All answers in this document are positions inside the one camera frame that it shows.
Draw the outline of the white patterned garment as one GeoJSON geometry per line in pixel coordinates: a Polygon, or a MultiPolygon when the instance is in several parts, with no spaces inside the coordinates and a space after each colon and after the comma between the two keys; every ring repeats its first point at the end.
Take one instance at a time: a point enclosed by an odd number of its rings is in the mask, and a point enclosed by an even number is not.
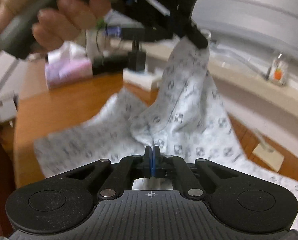
{"type": "MultiPolygon", "coordinates": [[[[46,177],[106,158],[142,154],[157,145],[163,154],[192,163],[204,158],[276,183],[298,200],[298,182],[268,171],[244,154],[207,64],[209,50],[187,38],[173,49],[151,106],[126,89],[114,94],[90,120],[34,142],[46,177]]],[[[298,215],[292,225],[298,230],[298,215]]]]}

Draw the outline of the black box on sill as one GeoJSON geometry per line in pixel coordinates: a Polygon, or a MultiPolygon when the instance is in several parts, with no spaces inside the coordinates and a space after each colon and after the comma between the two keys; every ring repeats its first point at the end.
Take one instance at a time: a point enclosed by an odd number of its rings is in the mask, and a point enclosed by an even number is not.
{"type": "Polygon", "coordinates": [[[173,33],[163,29],[121,28],[119,37],[122,40],[157,42],[161,40],[171,40],[173,33]]]}

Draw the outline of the blue packet on sill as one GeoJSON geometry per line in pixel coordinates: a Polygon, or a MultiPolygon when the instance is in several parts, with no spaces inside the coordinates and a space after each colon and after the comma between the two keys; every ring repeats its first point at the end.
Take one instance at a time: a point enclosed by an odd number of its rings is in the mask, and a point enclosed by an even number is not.
{"type": "Polygon", "coordinates": [[[122,28],[119,26],[105,27],[103,34],[107,37],[121,37],[122,28]]]}

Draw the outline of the black power adapter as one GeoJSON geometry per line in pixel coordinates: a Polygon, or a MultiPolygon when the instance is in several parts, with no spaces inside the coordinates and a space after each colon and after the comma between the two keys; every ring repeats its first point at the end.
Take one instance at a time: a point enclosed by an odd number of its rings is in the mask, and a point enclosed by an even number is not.
{"type": "Polygon", "coordinates": [[[146,64],[146,52],[140,49],[140,42],[132,42],[132,50],[128,52],[127,68],[135,72],[143,72],[146,64]]]}

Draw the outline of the black pouch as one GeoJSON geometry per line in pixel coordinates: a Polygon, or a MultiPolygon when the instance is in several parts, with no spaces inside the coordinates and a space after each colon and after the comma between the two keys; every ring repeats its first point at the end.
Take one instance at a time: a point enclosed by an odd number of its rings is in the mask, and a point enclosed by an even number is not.
{"type": "Polygon", "coordinates": [[[117,73],[123,71],[128,66],[127,55],[113,55],[108,57],[98,57],[93,59],[93,75],[104,73],[117,73]]]}

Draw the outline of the white power strip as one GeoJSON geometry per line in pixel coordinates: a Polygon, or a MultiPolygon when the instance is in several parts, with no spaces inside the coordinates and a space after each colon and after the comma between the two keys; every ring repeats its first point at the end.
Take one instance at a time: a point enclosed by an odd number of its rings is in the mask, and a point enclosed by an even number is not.
{"type": "Polygon", "coordinates": [[[154,73],[148,71],[135,72],[125,68],[122,72],[123,82],[151,92],[160,87],[163,71],[156,69],[154,73]]]}

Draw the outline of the grey window blind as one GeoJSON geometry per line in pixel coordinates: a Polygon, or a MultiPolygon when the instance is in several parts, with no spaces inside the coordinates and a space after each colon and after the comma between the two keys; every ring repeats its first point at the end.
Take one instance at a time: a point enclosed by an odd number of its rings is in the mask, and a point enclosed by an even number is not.
{"type": "Polygon", "coordinates": [[[298,0],[197,0],[193,20],[214,34],[250,40],[298,60],[298,0]]]}

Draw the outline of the pink tissue box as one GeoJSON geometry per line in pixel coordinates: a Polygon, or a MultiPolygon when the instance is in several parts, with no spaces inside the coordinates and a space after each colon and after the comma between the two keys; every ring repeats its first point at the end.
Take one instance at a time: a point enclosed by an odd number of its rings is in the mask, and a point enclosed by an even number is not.
{"type": "Polygon", "coordinates": [[[47,54],[45,79],[49,90],[93,77],[92,62],[84,47],[66,41],[47,54]]]}

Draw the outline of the beige window sill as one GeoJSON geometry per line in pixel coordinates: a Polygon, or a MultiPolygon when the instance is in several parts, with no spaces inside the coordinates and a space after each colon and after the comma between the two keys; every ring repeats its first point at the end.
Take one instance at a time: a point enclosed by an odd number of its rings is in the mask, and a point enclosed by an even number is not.
{"type": "Polygon", "coordinates": [[[225,81],[254,94],[298,119],[298,90],[290,86],[279,87],[257,74],[238,72],[235,66],[214,58],[210,58],[208,69],[214,79],[225,81]]]}

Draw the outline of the glass jar orange label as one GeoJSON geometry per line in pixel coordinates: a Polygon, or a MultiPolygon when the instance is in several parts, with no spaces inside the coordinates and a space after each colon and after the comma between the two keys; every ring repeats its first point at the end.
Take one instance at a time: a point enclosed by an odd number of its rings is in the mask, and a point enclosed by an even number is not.
{"type": "Polygon", "coordinates": [[[288,58],[282,51],[280,51],[274,55],[270,71],[268,73],[268,80],[276,85],[284,86],[288,80],[288,72],[288,58]]]}

